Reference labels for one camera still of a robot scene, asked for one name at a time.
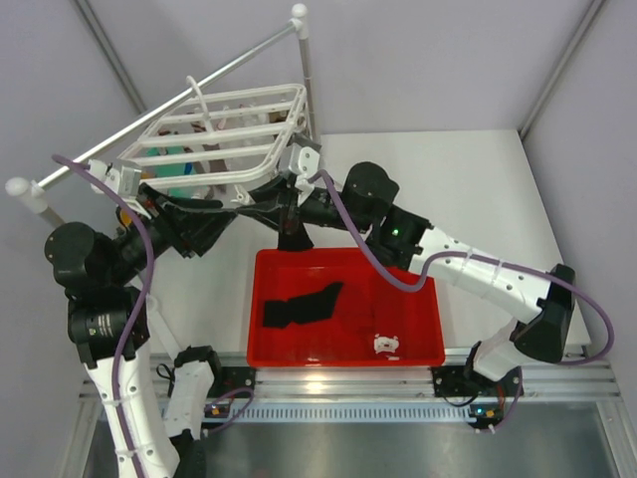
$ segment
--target red tray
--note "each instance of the red tray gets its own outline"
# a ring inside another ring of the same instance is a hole
[[[391,269],[403,282],[417,276]],[[342,282],[330,319],[263,326],[265,302],[288,300]],[[376,334],[397,337],[393,353],[374,350]],[[307,252],[263,250],[257,254],[248,339],[250,366],[441,365],[445,361],[434,282],[417,293],[387,283],[358,249]]]

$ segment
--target gray wall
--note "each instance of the gray wall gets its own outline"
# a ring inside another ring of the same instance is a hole
[[[636,26],[636,2],[608,2],[525,142],[561,252],[614,321],[617,344],[610,358],[634,423]],[[587,319],[604,340],[599,320],[590,313]]]
[[[10,0],[0,15],[0,178],[42,177],[51,153],[74,155],[133,117],[69,2]],[[0,474],[49,477],[62,456],[83,371],[66,300],[42,253],[50,229],[0,200]],[[112,206],[72,178],[51,197],[95,227]]]
[[[294,0],[93,2],[156,104],[290,18]],[[518,127],[588,0],[307,0],[325,132]],[[298,82],[294,38],[219,90]]]

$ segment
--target teal object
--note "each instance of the teal object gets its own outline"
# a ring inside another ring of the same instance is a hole
[[[183,154],[185,151],[182,146],[170,146],[166,149],[166,154]],[[158,148],[152,147],[146,153],[146,156],[163,156]],[[192,173],[192,163],[186,164],[166,164],[165,166],[155,166],[153,168],[157,177],[169,176],[187,176]],[[191,188],[187,187],[171,187],[168,189],[168,195],[174,197],[191,197]]]

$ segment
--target gray floor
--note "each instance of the gray floor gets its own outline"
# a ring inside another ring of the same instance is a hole
[[[611,478],[594,405],[521,405],[496,435],[453,424],[238,424],[204,440],[215,478]],[[86,478],[116,478],[100,422]]]

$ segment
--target white tabletop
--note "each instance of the white tabletop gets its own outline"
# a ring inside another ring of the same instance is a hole
[[[325,167],[344,182],[357,162],[384,167],[400,186],[395,203],[454,237],[503,259],[548,270],[561,261],[527,157],[514,130],[327,134]],[[308,228],[317,247],[353,247],[348,233]],[[157,261],[151,292],[182,347],[244,352],[255,254],[277,235],[237,219],[203,258],[168,251]],[[471,347],[506,324],[496,306],[436,284],[446,348]],[[154,352],[163,352],[151,339]],[[578,310],[567,344],[590,337]]]

